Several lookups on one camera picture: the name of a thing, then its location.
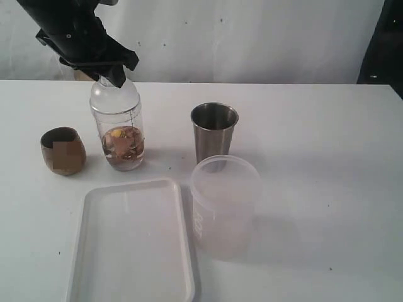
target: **stainless steel cup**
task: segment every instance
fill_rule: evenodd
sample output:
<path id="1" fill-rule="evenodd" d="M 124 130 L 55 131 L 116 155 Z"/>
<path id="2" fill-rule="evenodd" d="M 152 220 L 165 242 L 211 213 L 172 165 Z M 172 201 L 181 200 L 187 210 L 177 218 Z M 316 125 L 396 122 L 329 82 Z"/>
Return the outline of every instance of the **stainless steel cup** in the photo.
<path id="1" fill-rule="evenodd" d="M 198 163 L 213 155 L 228 154 L 232 133 L 239 119 L 234 108 L 220 103 L 205 103 L 193 109 L 190 117 L 195 131 Z"/>

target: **white wall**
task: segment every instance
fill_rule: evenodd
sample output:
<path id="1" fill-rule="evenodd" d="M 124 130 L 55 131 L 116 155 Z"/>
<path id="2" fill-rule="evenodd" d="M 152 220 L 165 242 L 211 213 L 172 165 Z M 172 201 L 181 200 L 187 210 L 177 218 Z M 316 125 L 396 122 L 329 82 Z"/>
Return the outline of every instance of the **white wall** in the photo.
<path id="1" fill-rule="evenodd" d="M 111 36 L 139 55 L 129 73 L 135 81 L 354 83 L 382 5 L 119 0 L 96 14 Z M 15 0 L 0 0 L 0 79 L 72 79 L 36 41 L 37 31 Z"/>

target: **white table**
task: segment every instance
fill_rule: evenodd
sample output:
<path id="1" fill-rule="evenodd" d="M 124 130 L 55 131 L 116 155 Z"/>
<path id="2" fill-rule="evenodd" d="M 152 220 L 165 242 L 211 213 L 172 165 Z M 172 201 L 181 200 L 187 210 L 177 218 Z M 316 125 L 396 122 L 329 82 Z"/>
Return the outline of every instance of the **white table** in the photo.
<path id="1" fill-rule="evenodd" d="M 402 301 L 403 101 L 391 88 L 138 83 L 146 161 L 117 172 L 89 111 L 91 84 L 0 81 L 0 301 L 65 300 L 92 188 L 168 176 L 190 203 L 190 111 L 206 101 L 239 112 L 230 152 L 260 172 L 264 198 L 241 260 L 197 250 L 195 301 Z M 39 139 L 56 126 L 79 132 L 80 174 L 43 163 Z"/>

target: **rectangular tray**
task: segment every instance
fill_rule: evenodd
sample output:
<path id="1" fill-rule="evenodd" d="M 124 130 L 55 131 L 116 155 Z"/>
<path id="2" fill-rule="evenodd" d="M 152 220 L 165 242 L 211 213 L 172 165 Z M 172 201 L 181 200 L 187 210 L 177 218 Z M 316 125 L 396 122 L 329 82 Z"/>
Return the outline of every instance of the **rectangular tray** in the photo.
<path id="1" fill-rule="evenodd" d="M 180 187 L 158 179 L 89 192 L 68 302 L 190 302 L 195 285 Z"/>

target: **clear plastic bottle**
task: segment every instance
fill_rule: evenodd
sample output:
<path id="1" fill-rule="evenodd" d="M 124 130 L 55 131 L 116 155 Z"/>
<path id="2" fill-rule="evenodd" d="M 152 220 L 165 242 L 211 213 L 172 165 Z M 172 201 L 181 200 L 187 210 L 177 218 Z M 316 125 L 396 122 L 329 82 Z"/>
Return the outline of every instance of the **clear plastic bottle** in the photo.
<path id="1" fill-rule="evenodd" d="M 140 95 L 133 82 L 126 79 L 117 88 L 100 77 L 89 103 L 109 164 L 119 171 L 140 165 L 144 158 L 143 121 Z"/>

